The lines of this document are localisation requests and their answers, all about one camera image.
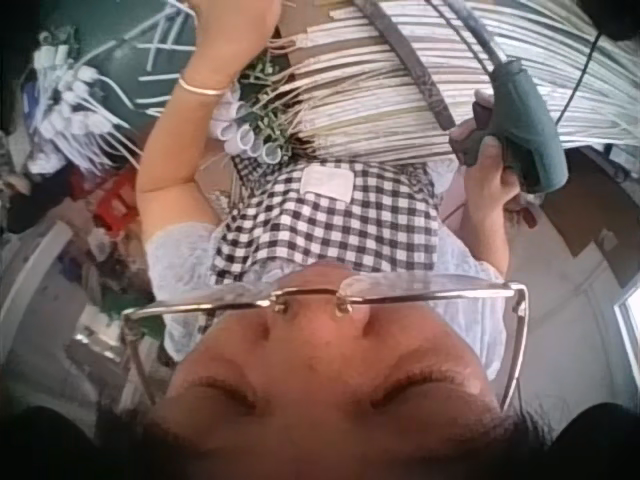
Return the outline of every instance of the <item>wall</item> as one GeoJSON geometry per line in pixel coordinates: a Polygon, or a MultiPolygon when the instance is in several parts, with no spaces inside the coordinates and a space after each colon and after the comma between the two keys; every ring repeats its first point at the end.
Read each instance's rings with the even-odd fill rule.
{"type": "Polygon", "coordinates": [[[638,394],[613,310],[622,291],[611,269],[593,244],[573,258],[538,213],[540,226],[512,239],[510,278],[531,293],[523,402],[557,431],[598,403],[634,408],[638,394]]]}

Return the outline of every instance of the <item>finger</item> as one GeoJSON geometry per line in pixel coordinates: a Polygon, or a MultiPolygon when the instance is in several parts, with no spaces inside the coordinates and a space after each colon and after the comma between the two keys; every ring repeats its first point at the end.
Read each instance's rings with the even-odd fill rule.
{"type": "Polygon", "coordinates": [[[476,121],[469,118],[449,132],[449,138],[461,142],[476,130],[476,121]]]}
{"type": "Polygon", "coordinates": [[[486,136],[482,140],[476,168],[480,168],[489,174],[495,174],[496,179],[502,174],[504,169],[502,144],[496,137],[486,136]]]}
{"type": "Polygon", "coordinates": [[[502,173],[502,189],[506,199],[505,203],[522,191],[520,179],[513,170],[506,169],[502,173]]]}
{"type": "Polygon", "coordinates": [[[483,107],[493,109],[495,98],[491,93],[485,92],[484,90],[476,90],[475,92],[473,92],[473,96],[475,97],[476,102],[478,102],[483,107]]]}

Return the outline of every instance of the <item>woman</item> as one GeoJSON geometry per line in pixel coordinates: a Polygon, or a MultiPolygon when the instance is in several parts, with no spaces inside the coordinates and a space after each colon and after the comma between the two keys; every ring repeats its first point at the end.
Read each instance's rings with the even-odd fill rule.
{"type": "MultiPolygon", "coordinates": [[[[191,4],[197,50],[137,184],[160,300],[237,281],[337,290],[354,270],[503,282],[503,209],[519,185],[495,139],[465,180],[462,241],[438,222],[424,170],[340,162],[281,167],[219,226],[194,183],[208,124],[219,93],[264,49],[280,2],[191,4]]],[[[165,346],[180,364],[150,418],[200,452],[187,455],[192,471],[214,477],[421,478],[427,465],[451,466],[461,450],[490,450],[514,431],[489,383],[504,353],[503,313],[500,299],[338,312],[335,296],[310,295],[227,313],[202,338],[197,317],[173,316],[165,346]]]]}

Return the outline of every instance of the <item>checkered apron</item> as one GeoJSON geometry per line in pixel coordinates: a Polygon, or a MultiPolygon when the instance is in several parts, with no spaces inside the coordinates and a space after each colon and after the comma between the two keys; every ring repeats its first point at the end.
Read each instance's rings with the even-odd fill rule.
{"type": "Polygon", "coordinates": [[[276,259],[300,265],[332,259],[362,273],[433,269],[438,221],[426,166],[313,162],[355,174],[346,204],[300,193],[308,163],[234,163],[251,194],[231,212],[217,244],[216,284],[241,281],[256,264],[276,259]]]}

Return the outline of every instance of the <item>gold bracelet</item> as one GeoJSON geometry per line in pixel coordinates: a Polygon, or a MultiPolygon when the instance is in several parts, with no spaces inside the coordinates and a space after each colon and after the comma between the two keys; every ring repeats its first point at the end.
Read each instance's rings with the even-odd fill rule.
{"type": "Polygon", "coordinates": [[[206,88],[192,87],[184,81],[182,75],[178,78],[178,83],[188,92],[197,93],[198,95],[206,95],[208,97],[217,97],[220,95],[224,95],[225,93],[227,93],[227,90],[229,90],[228,88],[225,88],[224,90],[207,90],[206,88]]]}

